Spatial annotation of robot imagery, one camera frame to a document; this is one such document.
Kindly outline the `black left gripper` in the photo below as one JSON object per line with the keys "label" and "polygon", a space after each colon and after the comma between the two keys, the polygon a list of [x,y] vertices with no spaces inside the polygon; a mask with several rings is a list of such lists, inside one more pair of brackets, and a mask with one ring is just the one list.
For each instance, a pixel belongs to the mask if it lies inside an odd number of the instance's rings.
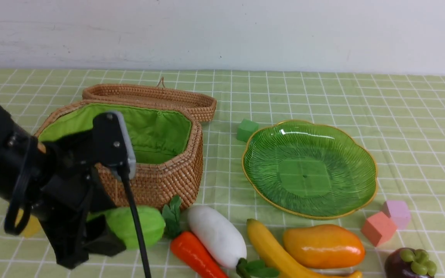
{"label": "black left gripper", "polygon": [[104,215],[87,223],[81,215],[116,208],[97,169],[107,152],[101,145],[104,140],[95,131],[56,140],[32,139],[37,142],[39,159],[35,165],[39,171],[31,183],[31,213],[42,220],[56,263],[73,270],[88,261],[89,253],[115,257],[126,251]]}

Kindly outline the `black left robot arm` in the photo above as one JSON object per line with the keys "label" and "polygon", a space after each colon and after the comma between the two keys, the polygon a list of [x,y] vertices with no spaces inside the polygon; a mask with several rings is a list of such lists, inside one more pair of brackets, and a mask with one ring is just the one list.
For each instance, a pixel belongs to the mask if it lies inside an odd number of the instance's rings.
{"label": "black left robot arm", "polygon": [[8,202],[3,228],[19,236],[37,218],[53,248],[57,264],[74,269],[90,254],[108,257],[126,250],[105,216],[113,209],[97,163],[120,181],[135,161],[126,124],[118,111],[100,113],[92,128],[56,141],[40,142],[0,105],[0,198]]}

